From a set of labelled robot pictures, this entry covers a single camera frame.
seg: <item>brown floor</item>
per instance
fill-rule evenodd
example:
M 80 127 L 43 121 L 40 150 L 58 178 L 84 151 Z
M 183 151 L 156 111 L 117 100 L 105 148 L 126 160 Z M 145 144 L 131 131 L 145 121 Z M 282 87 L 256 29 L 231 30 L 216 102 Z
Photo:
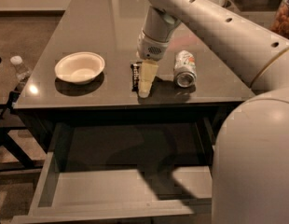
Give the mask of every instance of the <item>brown floor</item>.
M 0 105 L 5 104 L 18 81 L 9 59 L 20 55 L 25 64 L 34 69 L 61 17 L 0 17 Z M 33 160 L 43 160 L 44 151 L 27 131 L 12 131 L 9 135 Z M 0 147 L 0 163 L 17 161 L 4 147 Z M 26 215 L 34 196 L 40 170 L 0 173 L 0 220 L 9 223 L 14 216 Z

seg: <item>white bowl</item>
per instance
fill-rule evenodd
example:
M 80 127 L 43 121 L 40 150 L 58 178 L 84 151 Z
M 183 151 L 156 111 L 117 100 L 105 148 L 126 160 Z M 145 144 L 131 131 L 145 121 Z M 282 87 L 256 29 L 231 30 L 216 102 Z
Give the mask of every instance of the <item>white bowl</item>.
M 62 58 L 55 66 L 57 78 L 77 85 L 90 83 L 104 69 L 104 59 L 95 53 L 78 52 Z

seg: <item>open drawer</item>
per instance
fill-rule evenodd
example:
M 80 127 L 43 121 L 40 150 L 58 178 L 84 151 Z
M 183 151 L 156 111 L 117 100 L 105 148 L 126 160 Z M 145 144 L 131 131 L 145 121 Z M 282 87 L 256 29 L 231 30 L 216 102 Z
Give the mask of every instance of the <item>open drawer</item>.
M 211 213 L 212 178 L 195 129 L 57 124 L 29 215 L 13 222 Z

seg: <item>table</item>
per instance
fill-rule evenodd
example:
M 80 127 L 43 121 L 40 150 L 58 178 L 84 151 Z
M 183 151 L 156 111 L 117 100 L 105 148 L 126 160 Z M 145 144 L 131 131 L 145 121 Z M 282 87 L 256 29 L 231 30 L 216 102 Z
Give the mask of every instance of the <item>table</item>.
M 210 157 L 198 123 L 215 124 L 218 110 L 254 94 L 181 25 L 150 96 L 139 98 L 131 63 L 147 8 L 146 0 L 72 0 L 67 8 L 16 103 L 48 158 L 29 216 L 15 223 L 211 212 Z M 196 59 L 190 89 L 172 82 L 182 49 Z M 55 64 L 79 51 L 100 54 L 103 73 L 85 86 L 58 80 Z

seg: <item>silver can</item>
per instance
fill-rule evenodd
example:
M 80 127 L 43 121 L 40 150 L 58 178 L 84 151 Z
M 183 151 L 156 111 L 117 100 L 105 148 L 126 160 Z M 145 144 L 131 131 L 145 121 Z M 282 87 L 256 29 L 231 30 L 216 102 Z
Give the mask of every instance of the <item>silver can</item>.
M 193 86 L 197 79 L 194 56 L 186 50 L 180 51 L 175 56 L 173 68 L 174 83 L 182 88 Z

